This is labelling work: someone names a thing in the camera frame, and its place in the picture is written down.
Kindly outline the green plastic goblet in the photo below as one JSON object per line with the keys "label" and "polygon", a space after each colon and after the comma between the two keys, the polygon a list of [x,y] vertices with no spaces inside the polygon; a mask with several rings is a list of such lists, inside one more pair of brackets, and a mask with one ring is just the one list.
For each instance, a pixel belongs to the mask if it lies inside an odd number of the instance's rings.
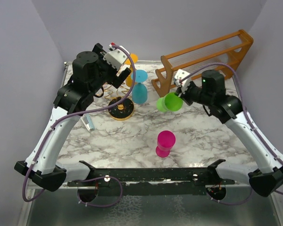
{"label": "green plastic goblet", "polygon": [[183,100],[175,92],[170,92],[157,100],[156,107],[161,112],[175,112],[182,108]]}

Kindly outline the orange plastic goblet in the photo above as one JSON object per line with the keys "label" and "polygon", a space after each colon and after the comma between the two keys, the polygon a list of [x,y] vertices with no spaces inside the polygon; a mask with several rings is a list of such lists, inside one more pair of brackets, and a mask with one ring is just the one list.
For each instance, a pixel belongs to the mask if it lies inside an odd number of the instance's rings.
{"label": "orange plastic goblet", "polygon": [[[130,54],[130,57],[131,57],[131,59],[133,60],[133,63],[134,63],[134,64],[138,61],[138,56],[137,56],[136,54],[131,53],[131,54]],[[130,62],[129,59],[127,59],[127,60],[125,61],[125,65],[129,65],[129,69],[130,69],[130,71],[131,71],[131,73],[127,76],[127,78],[126,78],[126,80],[125,80],[125,84],[126,84],[126,86],[131,87],[131,85],[132,85],[132,78],[131,78],[131,75],[132,75],[132,72],[133,72],[133,68],[132,68],[132,65],[131,65],[131,62]]]}

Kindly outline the teal plastic goblet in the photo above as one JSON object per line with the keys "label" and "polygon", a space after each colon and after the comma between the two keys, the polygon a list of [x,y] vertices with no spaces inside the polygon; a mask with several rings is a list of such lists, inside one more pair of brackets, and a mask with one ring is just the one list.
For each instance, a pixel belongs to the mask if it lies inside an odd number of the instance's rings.
{"label": "teal plastic goblet", "polygon": [[147,87],[143,84],[148,78],[148,74],[144,70],[136,70],[134,88],[132,90],[132,100],[136,104],[144,104],[148,99]]}

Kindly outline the pink plastic goblet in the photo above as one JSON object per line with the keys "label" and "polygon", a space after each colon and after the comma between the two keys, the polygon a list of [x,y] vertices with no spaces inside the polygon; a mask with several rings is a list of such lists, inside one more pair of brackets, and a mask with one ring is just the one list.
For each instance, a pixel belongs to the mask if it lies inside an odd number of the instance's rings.
{"label": "pink plastic goblet", "polygon": [[164,130],[158,134],[156,154],[161,158],[169,156],[171,149],[176,143],[176,137],[173,132]]}

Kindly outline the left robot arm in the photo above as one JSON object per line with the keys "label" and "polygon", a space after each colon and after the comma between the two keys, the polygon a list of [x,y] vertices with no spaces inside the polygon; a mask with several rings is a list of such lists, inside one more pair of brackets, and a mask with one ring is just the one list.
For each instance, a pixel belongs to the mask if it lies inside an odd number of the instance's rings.
{"label": "left robot arm", "polygon": [[97,97],[97,92],[106,83],[119,88],[131,73],[128,68],[121,70],[129,56],[128,50],[114,43],[108,51],[97,43],[93,50],[77,54],[72,62],[73,74],[58,90],[38,144],[25,160],[15,163],[18,173],[51,192],[69,181],[79,180],[85,186],[94,182],[95,175],[87,163],[61,166],[57,158],[70,131]]}

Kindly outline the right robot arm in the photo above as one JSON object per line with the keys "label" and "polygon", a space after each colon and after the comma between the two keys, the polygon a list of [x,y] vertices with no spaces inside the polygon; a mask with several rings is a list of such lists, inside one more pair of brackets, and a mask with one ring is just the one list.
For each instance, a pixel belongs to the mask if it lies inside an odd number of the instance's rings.
{"label": "right robot arm", "polygon": [[260,196],[267,197],[283,185],[283,154],[280,153],[256,126],[242,101],[226,94],[225,78],[216,70],[202,73],[202,86],[190,80],[191,74],[179,70],[175,76],[176,95],[187,105],[203,105],[209,116],[215,116],[243,143],[256,165],[247,167],[225,160],[211,164],[208,181],[218,184],[231,179],[250,185]]}

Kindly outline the wooden rack with clear rods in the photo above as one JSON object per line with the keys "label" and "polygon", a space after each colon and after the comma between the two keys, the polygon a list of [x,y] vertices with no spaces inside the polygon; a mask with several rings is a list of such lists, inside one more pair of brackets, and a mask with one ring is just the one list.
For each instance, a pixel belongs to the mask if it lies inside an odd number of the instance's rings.
{"label": "wooden rack with clear rods", "polygon": [[210,63],[224,63],[234,70],[238,68],[248,50],[253,38],[244,30],[192,46],[177,52],[161,56],[162,68],[156,69],[156,79],[151,81],[159,97],[164,97],[175,87],[174,76],[182,69],[188,73],[198,70]]}

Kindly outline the light blue stapler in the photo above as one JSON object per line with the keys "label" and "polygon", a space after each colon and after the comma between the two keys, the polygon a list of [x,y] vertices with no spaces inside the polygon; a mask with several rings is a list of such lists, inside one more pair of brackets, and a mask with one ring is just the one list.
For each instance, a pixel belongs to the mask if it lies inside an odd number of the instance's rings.
{"label": "light blue stapler", "polygon": [[91,119],[89,114],[84,114],[81,117],[81,121],[88,131],[94,131],[95,130],[94,124],[93,124],[92,119]]}

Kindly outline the black base frame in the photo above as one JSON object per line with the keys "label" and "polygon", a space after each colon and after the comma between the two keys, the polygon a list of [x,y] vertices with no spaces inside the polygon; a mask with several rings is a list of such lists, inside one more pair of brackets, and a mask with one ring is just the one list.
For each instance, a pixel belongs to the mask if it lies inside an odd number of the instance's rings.
{"label": "black base frame", "polygon": [[214,171],[219,163],[196,168],[94,168],[86,182],[72,181],[67,186],[94,190],[99,196],[205,195],[207,187],[234,184]]}

